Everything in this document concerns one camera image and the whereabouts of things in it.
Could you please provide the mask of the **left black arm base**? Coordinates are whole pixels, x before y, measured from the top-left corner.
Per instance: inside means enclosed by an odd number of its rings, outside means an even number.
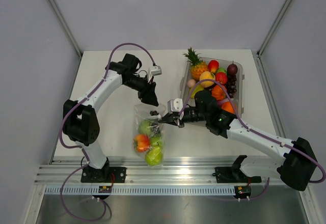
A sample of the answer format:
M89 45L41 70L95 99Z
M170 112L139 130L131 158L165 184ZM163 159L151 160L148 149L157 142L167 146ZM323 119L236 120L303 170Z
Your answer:
M124 183L126 179L125 167L108 166L102 169L94 169L87 166L81 175L82 183Z

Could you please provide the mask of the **orange toy persimmon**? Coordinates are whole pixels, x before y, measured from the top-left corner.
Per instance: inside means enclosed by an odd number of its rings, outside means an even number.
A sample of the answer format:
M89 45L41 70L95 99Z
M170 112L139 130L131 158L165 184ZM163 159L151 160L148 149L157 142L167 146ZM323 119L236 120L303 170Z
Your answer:
M217 101L222 101L226 98L226 93L219 85L214 86L211 90L211 94Z

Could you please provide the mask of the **clear zip top bag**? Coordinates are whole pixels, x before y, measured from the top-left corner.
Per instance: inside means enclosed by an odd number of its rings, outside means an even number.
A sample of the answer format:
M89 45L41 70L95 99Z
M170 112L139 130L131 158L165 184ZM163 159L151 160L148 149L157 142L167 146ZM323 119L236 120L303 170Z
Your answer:
M162 119L166 107L163 104L137 104L133 108L133 141L134 152L150 168L160 168L164 163L165 126L158 121Z

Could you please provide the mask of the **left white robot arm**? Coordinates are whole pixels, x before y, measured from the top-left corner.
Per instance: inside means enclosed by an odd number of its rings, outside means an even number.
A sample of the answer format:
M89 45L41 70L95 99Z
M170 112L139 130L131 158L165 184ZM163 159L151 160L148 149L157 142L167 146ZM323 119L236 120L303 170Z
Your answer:
M109 62L104 76L77 100L68 99L63 105L62 134L76 143L86 158L83 173L105 182L110 177L110 163L104 155L97 138L100 126L97 112L109 96L120 86L127 86L138 93L140 101L158 106L153 78L161 75L161 67L153 65L148 74L140 77L137 72L141 61L133 54L126 54L120 62Z

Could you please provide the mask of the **green toy pear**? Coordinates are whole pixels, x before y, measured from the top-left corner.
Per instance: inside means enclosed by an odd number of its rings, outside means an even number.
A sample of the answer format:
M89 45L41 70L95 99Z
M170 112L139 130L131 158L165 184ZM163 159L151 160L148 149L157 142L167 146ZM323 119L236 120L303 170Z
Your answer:
M162 147L152 147L145 155L145 161L149 166L156 166L161 164L163 159Z

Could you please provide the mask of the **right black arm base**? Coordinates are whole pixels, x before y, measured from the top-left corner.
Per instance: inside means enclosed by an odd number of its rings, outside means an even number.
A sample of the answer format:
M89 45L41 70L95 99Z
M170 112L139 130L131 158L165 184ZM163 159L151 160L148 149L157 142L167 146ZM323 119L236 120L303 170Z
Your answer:
M215 167L212 176L215 177L217 183L261 183L261 177L248 177L240 170L245 159L247 159L246 155L240 155L231 166Z

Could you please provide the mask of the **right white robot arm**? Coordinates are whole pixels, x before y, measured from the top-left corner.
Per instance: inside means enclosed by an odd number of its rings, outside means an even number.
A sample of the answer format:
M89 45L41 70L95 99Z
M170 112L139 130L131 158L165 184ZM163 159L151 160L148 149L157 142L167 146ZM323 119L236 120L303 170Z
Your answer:
M179 128L186 123L204 122L214 135L244 143L267 155L268 159L254 160L240 155L231 167L232 178L243 181L249 177L280 179L287 186L304 191L312 182L317 159L310 143L299 137L296 140L266 133L223 110L208 92L195 95L195 106L181 110L181 99L168 102L168 113L158 122Z

